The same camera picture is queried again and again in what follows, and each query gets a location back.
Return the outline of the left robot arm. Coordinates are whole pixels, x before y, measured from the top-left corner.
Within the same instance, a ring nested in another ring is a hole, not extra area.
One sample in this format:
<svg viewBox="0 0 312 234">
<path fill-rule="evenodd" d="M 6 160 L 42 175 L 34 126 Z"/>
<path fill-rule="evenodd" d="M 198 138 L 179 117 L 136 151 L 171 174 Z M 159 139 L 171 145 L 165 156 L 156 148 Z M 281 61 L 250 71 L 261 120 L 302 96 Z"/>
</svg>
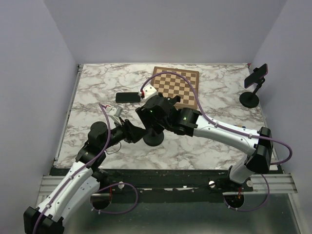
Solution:
<svg viewBox="0 0 312 234">
<path fill-rule="evenodd" d="M 98 121 L 91 125 L 88 139 L 78 152 L 75 162 L 60 184 L 36 208 L 23 214 L 27 234 L 62 234 L 64 225 L 92 193 L 104 192 L 108 187 L 107 174 L 99 169 L 106 158 L 105 150 L 120 141 L 136 143 L 146 130 L 129 120 L 110 129 Z"/>
</svg>

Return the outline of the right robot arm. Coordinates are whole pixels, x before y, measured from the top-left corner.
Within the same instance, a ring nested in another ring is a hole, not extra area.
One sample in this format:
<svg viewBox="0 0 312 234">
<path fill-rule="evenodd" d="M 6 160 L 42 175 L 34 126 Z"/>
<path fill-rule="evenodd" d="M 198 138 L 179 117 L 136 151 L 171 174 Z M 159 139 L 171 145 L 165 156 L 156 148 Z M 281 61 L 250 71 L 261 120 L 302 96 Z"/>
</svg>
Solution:
<svg viewBox="0 0 312 234">
<path fill-rule="evenodd" d="M 202 137 L 232 146 L 245 156 L 229 169 L 224 179 L 225 187 L 235 191 L 253 174 L 266 174 L 270 169 L 273 145 L 271 131 L 239 128 L 216 120 L 208 120 L 203 113 L 191 108 L 175 107 L 180 98 L 152 96 L 136 108 L 136 113 L 146 129 L 160 134 L 163 130 L 181 136 Z"/>
</svg>

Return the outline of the black phone stand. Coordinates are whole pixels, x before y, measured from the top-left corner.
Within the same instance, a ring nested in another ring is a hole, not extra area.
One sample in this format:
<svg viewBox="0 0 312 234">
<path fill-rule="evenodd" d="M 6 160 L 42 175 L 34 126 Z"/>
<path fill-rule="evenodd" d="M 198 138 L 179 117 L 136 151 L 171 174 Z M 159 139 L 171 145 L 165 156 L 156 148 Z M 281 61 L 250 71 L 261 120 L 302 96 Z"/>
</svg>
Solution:
<svg viewBox="0 0 312 234">
<path fill-rule="evenodd" d="M 175 97 L 168 97 L 168 102 L 172 105 L 175 105 L 176 103 L 180 103 L 181 97 L 176 95 Z"/>
<path fill-rule="evenodd" d="M 164 133 L 156 133 L 154 130 L 149 129 L 147 134 L 143 137 L 143 141 L 151 147 L 160 145 L 164 140 Z"/>
<path fill-rule="evenodd" d="M 244 92 L 239 96 L 240 103 L 247 108 L 255 108 L 259 104 L 259 97 L 256 95 L 257 91 L 262 87 L 265 82 L 265 78 L 260 79 L 257 82 L 257 86 L 253 92 Z"/>
</svg>

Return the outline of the black smartphone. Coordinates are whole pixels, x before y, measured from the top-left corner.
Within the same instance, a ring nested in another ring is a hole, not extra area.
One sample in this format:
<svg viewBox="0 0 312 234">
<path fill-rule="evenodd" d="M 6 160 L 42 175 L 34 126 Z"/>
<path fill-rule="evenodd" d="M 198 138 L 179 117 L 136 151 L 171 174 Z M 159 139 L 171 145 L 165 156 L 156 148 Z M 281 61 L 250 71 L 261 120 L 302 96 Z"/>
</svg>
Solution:
<svg viewBox="0 0 312 234">
<path fill-rule="evenodd" d="M 141 97 L 136 92 L 116 93 L 116 103 L 140 103 Z"/>
</svg>

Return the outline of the red-edged phone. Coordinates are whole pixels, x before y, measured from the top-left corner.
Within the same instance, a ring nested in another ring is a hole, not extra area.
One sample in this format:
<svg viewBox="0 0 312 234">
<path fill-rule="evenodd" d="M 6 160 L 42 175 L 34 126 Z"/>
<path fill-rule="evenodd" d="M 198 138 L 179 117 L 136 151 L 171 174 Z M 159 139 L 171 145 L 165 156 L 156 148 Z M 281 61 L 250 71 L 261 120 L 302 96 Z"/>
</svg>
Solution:
<svg viewBox="0 0 312 234">
<path fill-rule="evenodd" d="M 255 68 L 254 71 L 245 78 L 244 80 L 244 88 L 247 89 L 254 83 L 258 83 L 261 81 L 268 73 L 268 65 L 264 63 L 259 68 Z"/>
</svg>

